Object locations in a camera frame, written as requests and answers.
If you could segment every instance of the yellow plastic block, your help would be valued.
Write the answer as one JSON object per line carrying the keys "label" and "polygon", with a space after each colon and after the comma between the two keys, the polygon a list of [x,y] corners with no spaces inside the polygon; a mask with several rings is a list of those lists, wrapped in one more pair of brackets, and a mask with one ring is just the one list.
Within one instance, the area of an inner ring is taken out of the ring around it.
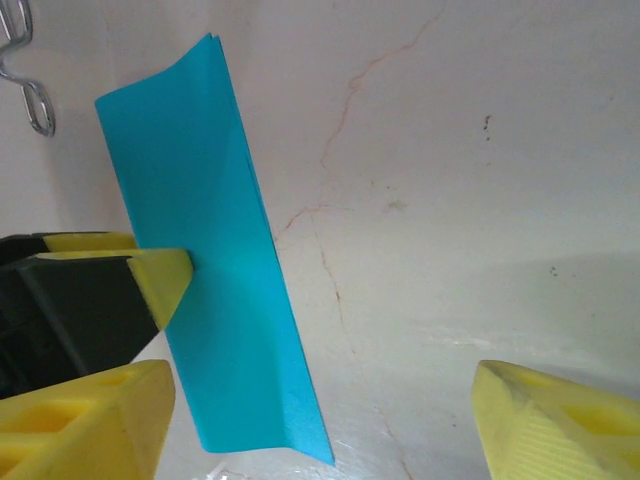
{"label": "yellow plastic block", "polygon": [[131,257],[127,265],[153,315],[158,330],[164,330],[191,277],[193,266],[185,250],[178,248],[152,248],[132,250],[90,250],[39,253],[38,258],[73,260],[101,257]]}
{"label": "yellow plastic block", "polygon": [[482,361],[473,409],[494,480],[640,478],[640,403]]}
{"label": "yellow plastic block", "polygon": [[153,479],[174,399],[150,360],[2,400],[0,478]]}
{"label": "yellow plastic block", "polygon": [[134,249],[136,240],[130,233],[58,233],[43,237],[51,252],[74,250],[124,250]]}

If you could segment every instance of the blue paper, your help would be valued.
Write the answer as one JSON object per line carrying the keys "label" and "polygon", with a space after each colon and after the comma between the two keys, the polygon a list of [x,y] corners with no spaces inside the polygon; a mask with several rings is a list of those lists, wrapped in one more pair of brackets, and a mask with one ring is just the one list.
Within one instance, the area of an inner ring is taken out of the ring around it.
{"label": "blue paper", "polygon": [[96,107],[138,244],[195,266],[166,333],[202,446],[333,464],[219,39]]}

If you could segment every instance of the white wall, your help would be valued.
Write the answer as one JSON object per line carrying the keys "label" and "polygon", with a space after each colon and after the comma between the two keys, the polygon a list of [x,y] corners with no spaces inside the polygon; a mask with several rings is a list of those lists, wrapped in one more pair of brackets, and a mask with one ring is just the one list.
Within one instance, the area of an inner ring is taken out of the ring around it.
{"label": "white wall", "polygon": [[482,358],[640,396],[640,3],[33,2],[59,133],[0,83],[0,233],[126,228],[93,99],[220,34],[338,462],[179,398],[158,478],[487,479]]}

